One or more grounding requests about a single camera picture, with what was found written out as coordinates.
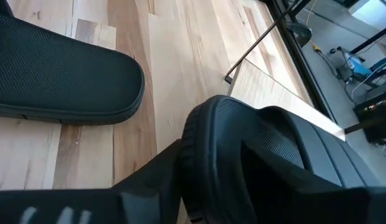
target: metal frame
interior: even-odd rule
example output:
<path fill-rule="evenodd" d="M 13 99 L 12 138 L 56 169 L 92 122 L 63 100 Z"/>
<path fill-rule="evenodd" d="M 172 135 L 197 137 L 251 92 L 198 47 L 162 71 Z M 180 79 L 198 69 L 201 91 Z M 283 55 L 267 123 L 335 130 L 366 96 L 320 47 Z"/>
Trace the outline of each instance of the metal frame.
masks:
<path fill-rule="evenodd" d="M 361 51 L 363 48 L 367 47 L 371 43 L 377 41 L 380 37 L 383 37 L 385 34 L 386 34 L 386 28 L 381 30 L 380 32 L 378 32 L 374 36 L 372 36 L 369 40 L 366 40 L 365 42 L 363 42 L 362 44 L 357 46 L 354 50 L 351 50 L 351 53 L 356 54 L 357 52 Z"/>
<path fill-rule="evenodd" d="M 311 0 L 302 0 L 290 13 L 290 16 L 295 17 Z"/>

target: slide sandal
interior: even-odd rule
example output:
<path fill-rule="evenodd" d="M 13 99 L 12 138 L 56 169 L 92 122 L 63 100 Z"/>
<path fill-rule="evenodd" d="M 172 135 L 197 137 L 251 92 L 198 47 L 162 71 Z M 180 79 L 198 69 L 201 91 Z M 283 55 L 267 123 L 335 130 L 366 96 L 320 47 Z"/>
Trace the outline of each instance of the slide sandal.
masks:
<path fill-rule="evenodd" d="M 0 14 L 0 116 L 65 124 L 113 124 L 142 101 L 131 57 Z"/>
<path fill-rule="evenodd" d="M 344 141 L 278 107 L 256 110 L 228 96 L 193 109 L 182 135 L 182 197 L 192 223 L 256 223 L 242 167 L 242 143 L 345 188 L 377 185 Z M 265 174 L 258 172 L 266 184 Z"/>

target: light wood plank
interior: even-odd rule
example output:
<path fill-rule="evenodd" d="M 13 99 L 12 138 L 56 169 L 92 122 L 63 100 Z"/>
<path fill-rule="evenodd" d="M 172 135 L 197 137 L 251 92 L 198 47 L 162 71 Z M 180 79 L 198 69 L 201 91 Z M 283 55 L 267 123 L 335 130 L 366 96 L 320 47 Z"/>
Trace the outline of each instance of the light wood plank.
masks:
<path fill-rule="evenodd" d="M 241 0 L 212 0 L 212 7 L 220 27 L 230 66 L 232 66 L 250 48 L 256 41 L 256 38 L 248 22 Z M 247 55 L 247 59 L 268 73 L 264 57 L 266 55 L 262 55 L 258 48 L 253 49 Z"/>
<path fill-rule="evenodd" d="M 78 20 L 83 19 L 101 25 L 108 25 L 107 5 L 107 0 L 74 0 L 72 8 L 73 23 L 78 25 Z"/>
<path fill-rule="evenodd" d="M 180 0 L 148 0 L 151 8 L 154 9 L 156 16 L 175 19 L 177 12 L 177 2 Z"/>
<path fill-rule="evenodd" d="M 0 118 L 0 189 L 50 189 L 60 125 Z"/>
<path fill-rule="evenodd" d="M 195 106 L 228 88 L 228 60 L 210 2 L 179 1 L 176 7 L 176 19 L 149 15 L 158 152 L 182 136 Z"/>
<path fill-rule="evenodd" d="M 77 40 L 115 49 L 116 28 L 79 19 Z M 113 125 L 63 125 L 54 188 L 107 188 L 113 185 Z"/>
<path fill-rule="evenodd" d="M 257 109 L 279 106 L 345 141 L 342 128 L 248 60 L 237 68 L 228 95 Z"/>
<path fill-rule="evenodd" d="M 139 24 L 143 41 L 144 54 L 146 56 L 149 71 L 151 72 L 150 62 L 150 41 L 149 41 L 149 14 L 155 14 L 154 0 L 142 1 L 135 0 L 136 7 L 138 8 Z"/>
<path fill-rule="evenodd" d="M 115 183 L 145 165 L 156 154 L 153 84 L 150 66 L 144 49 L 135 1 L 108 0 L 108 22 L 117 28 L 116 50 L 133 57 L 142 67 L 145 92 L 139 110 L 129 120 L 115 125 L 114 176 Z"/>
<path fill-rule="evenodd" d="M 8 1 L 16 18 L 67 37 L 73 31 L 74 0 Z"/>

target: hardwood floorboard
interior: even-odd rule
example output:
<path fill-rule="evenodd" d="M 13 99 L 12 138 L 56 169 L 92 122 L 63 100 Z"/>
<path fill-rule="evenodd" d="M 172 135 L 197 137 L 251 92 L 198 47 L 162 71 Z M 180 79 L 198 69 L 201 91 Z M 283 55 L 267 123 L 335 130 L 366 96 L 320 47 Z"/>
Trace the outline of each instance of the hardwood floorboard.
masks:
<path fill-rule="evenodd" d="M 154 15 L 163 17 L 163 18 L 168 18 L 168 19 L 175 19 L 178 1 L 181 1 L 181 0 L 172 0 L 172 1 L 154 0 L 153 1 L 153 8 L 155 10 Z"/>
<path fill-rule="evenodd" d="M 73 0 L 8 0 L 13 14 L 24 21 L 67 37 L 73 31 Z"/>
<path fill-rule="evenodd" d="M 149 14 L 151 13 L 151 10 L 154 10 L 154 0 L 148 0 L 146 1 L 142 0 L 135 0 L 136 7 L 138 8 L 138 14 L 139 14 L 139 24 L 141 29 L 141 35 L 142 35 L 142 41 L 143 41 L 143 47 L 144 52 L 146 55 L 146 60 L 148 61 L 149 70 L 151 72 L 151 62 L 150 62 L 150 42 L 149 42 Z"/>
<path fill-rule="evenodd" d="M 108 0 L 109 25 L 117 28 L 116 50 L 133 57 L 142 67 L 145 92 L 142 104 L 129 120 L 114 128 L 115 183 L 131 175 L 156 154 L 153 84 L 146 58 L 139 12 L 134 1 Z"/>
<path fill-rule="evenodd" d="M 172 7 L 173 16 L 149 15 L 158 152 L 181 137 L 196 105 L 228 88 L 228 60 L 210 3 L 179 1 Z"/>
<path fill-rule="evenodd" d="M 115 49 L 116 28 L 78 19 L 75 38 Z M 113 125 L 63 125 L 54 188 L 107 188 L 113 183 Z"/>
<path fill-rule="evenodd" d="M 212 0 L 212 5 L 231 67 L 256 41 L 256 38 L 241 0 Z M 258 48 L 253 49 L 247 55 L 247 59 L 268 73 L 264 58 Z"/>
<path fill-rule="evenodd" d="M 0 117 L 0 189 L 50 189 L 60 125 Z"/>

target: floor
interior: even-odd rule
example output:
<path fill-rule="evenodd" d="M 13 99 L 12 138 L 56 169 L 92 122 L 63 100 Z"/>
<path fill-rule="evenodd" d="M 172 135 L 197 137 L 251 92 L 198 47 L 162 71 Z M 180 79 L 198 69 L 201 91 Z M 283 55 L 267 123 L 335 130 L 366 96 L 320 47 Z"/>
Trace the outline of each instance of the floor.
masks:
<path fill-rule="evenodd" d="M 110 187 L 181 137 L 187 115 L 227 94 L 224 75 L 273 22 L 256 0 L 9 0 L 14 15 L 115 49 L 142 66 L 138 112 L 111 126 L 0 118 L 0 190 Z M 249 61 L 311 104 L 277 30 Z"/>
<path fill-rule="evenodd" d="M 310 9 L 313 3 L 314 1 L 311 1 L 307 8 Z M 351 17 L 348 12 L 341 9 L 333 1 L 318 1 L 314 7 L 314 12 L 322 16 L 312 14 L 310 17 L 309 26 L 313 30 L 312 41 L 325 54 L 330 49 L 338 46 L 353 49 L 378 32 L 373 27 Z M 308 9 L 302 10 L 297 16 L 297 20 L 304 24 L 307 18 Z M 303 47 L 303 53 L 333 112 L 337 124 L 342 128 L 357 124 L 357 117 L 352 111 L 353 104 L 344 92 L 342 83 L 333 76 L 325 61 L 312 50 L 310 44 Z M 381 58 L 384 58 L 384 53 L 379 45 L 374 45 L 360 56 L 366 59 L 367 65 L 372 65 Z M 340 54 L 332 55 L 330 59 L 337 66 L 343 65 L 345 62 Z M 350 93 L 357 84 L 348 85 L 348 92 Z M 355 95 L 360 95 L 364 91 L 365 89 L 358 88 Z M 386 157 L 384 156 L 384 148 L 369 144 L 362 130 L 348 134 L 346 138 L 349 145 L 358 152 L 372 169 L 373 173 L 379 178 L 380 183 L 386 185 Z"/>

